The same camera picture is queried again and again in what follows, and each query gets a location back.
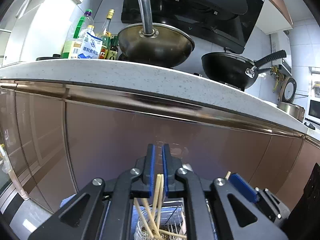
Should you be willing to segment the wooden chopstick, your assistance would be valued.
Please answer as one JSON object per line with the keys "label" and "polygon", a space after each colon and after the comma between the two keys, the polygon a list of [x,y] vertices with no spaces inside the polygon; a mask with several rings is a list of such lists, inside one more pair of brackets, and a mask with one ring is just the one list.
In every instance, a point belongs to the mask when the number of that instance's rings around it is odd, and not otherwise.
{"label": "wooden chopstick", "polygon": [[155,191],[153,194],[153,203],[152,203],[152,215],[155,217],[156,207],[159,203],[159,198],[162,196],[163,190],[163,174],[157,174]]}
{"label": "wooden chopstick", "polygon": [[165,239],[167,236],[174,237],[175,239],[187,239],[186,235],[182,235],[182,234],[178,234],[178,233],[174,233],[174,232],[170,232],[162,229],[159,229],[158,231],[156,231],[155,229],[152,229],[151,232],[153,234],[153,237],[156,239]]}
{"label": "wooden chopstick", "polygon": [[164,191],[164,175],[161,174],[161,183],[159,187],[159,196],[158,196],[158,212],[157,212],[157,218],[156,218],[156,225],[157,229],[160,227],[161,222],[161,209],[163,204],[163,191]]}
{"label": "wooden chopstick", "polygon": [[148,215],[147,219],[142,214],[142,210],[140,208],[140,205],[139,205],[139,202],[138,202],[137,198],[134,198],[133,203],[134,203],[134,205],[136,207],[136,210],[137,210],[137,212],[139,214],[139,217],[140,217],[141,221],[144,224],[144,228],[148,232],[148,236],[151,239],[162,239],[161,234],[159,233],[157,225],[156,225],[156,223],[154,221],[154,217],[152,215],[152,212],[150,211],[148,200],[146,198],[142,198],[141,201],[142,201],[142,204],[144,206],[144,210],[146,211],[146,213]]}
{"label": "wooden chopstick", "polygon": [[225,176],[225,179],[228,180],[229,177],[230,177],[230,175],[231,175],[231,171],[228,171],[227,174],[226,174],[226,176]]}

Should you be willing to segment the blue towel mat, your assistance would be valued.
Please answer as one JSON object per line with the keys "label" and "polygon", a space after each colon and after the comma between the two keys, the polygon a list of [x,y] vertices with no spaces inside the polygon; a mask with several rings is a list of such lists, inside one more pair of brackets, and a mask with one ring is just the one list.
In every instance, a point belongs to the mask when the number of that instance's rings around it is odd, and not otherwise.
{"label": "blue towel mat", "polygon": [[60,203],[60,208],[63,207],[66,203],[68,203],[74,196],[75,194],[63,199],[62,202]]}

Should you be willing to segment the pink white ceramic spoon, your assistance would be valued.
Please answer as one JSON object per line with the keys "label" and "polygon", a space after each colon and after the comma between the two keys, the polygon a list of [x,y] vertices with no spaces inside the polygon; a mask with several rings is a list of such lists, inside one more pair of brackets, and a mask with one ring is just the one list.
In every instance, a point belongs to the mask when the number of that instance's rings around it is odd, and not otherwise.
{"label": "pink white ceramic spoon", "polygon": [[182,167],[188,171],[193,172],[192,166],[189,163],[182,164]]}

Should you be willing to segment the black wok with lid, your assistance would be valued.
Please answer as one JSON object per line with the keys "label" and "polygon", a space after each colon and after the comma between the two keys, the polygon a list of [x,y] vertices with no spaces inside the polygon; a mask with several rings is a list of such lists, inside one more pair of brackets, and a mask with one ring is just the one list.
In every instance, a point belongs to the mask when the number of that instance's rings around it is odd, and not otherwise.
{"label": "black wok with lid", "polygon": [[262,66],[285,57],[286,51],[280,50],[258,61],[252,61],[225,48],[224,52],[204,54],[201,61],[203,70],[210,80],[226,83],[244,91],[255,83],[259,74],[272,70],[271,68],[263,69]]}

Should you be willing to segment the small dark sauce bottle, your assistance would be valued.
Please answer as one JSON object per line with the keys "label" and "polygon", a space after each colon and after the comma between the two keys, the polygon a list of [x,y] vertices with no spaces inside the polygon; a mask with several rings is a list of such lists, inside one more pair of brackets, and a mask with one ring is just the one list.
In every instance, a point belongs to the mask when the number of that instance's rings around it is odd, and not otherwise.
{"label": "small dark sauce bottle", "polygon": [[111,39],[111,46],[106,57],[107,60],[116,60],[118,54],[118,36]]}

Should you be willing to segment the blue white salt bag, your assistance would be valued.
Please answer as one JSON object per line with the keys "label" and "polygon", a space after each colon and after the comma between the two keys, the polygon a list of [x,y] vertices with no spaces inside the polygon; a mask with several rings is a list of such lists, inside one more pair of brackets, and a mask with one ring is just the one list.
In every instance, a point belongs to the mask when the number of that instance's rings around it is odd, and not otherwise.
{"label": "blue white salt bag", "polygon": [[97,59],[102,47],[102,39],[87,32],[81,41],[73,41],[69,59]]}

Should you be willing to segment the white storage box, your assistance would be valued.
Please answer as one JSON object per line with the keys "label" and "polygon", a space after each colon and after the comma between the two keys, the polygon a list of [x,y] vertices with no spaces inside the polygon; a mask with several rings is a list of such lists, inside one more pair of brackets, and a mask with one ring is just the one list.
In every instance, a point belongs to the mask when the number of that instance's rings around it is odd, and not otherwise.
{"label": "white storage box", "polygon": [[1,67],[60,54],[83,0],[14,0],[1,20]]}

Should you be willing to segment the black range hood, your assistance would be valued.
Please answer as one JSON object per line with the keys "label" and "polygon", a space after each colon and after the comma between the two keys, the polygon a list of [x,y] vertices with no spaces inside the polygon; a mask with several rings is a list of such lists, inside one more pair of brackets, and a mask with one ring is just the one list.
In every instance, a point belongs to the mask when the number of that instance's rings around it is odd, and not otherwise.
{"label": "black range hood", "polygon": [[152,20],[242,54],[264,0],[150,0]]}

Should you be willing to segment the rice cooker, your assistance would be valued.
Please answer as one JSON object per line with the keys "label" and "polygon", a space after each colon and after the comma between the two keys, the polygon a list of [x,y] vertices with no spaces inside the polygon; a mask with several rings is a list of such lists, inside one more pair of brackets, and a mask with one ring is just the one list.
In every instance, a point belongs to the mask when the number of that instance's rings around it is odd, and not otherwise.
{"label": "rice cooker", "polygon": [[286,77],[279,93],[279,103],[277,107],[298,121],[303,122],[305,109],[293,103],[296,88],[297,83],[295,79],[289,76]]}

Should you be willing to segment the clear utensil holder with rack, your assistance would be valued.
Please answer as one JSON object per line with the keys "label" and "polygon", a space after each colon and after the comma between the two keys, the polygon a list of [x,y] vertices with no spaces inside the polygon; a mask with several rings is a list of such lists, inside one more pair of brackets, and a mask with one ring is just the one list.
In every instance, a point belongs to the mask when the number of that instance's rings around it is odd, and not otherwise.
{"label": "clear utensil holder with rack", "polygon": [[[163,202],[159,219],[157,216],[158,209],[155,211],[155,223],[159,227],[161,239],[187,239],[183,200]],[[135,206],[131,218],[131,239],[151,239]]]}

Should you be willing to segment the white microwave oven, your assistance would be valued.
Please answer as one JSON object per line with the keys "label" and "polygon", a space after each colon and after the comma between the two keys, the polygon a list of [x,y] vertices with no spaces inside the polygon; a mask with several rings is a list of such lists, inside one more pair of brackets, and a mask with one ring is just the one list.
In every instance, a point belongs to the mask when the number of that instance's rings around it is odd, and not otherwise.
{"label": "white microwave oven", "polygon": [[320,124],[320,99],[316,97],[309,97],[307,108],[305,112],[305,118],[309,121]]}

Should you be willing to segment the yellow cap glass bottle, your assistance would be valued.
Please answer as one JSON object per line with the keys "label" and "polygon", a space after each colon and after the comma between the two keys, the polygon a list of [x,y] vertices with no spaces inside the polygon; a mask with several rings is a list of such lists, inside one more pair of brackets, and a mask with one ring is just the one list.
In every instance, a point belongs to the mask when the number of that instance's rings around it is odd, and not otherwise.
{"label": "yellow cap glass bottle", "polygon": [[111,46],[111,33],[109,32],[109,28],[113,15],[114,9],[110,9],[106,15],[106,20],[103,23],[102,30],[98,35],[98,37],[102,40],[101,50],[98,59],[106,59],[108,55],[108,50]]}

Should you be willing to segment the green cap oil bottle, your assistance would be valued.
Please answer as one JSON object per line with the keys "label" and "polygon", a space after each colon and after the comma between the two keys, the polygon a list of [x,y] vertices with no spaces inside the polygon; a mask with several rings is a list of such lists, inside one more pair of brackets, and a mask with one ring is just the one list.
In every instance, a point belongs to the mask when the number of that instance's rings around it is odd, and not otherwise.
{"label": "green cap oil bottle", "polygon": [[80,51],[81,44],[87,32],[94,35],[94,21],[92,10],[87,9],[70,27],[61,57],[63,59],[76,59]]}

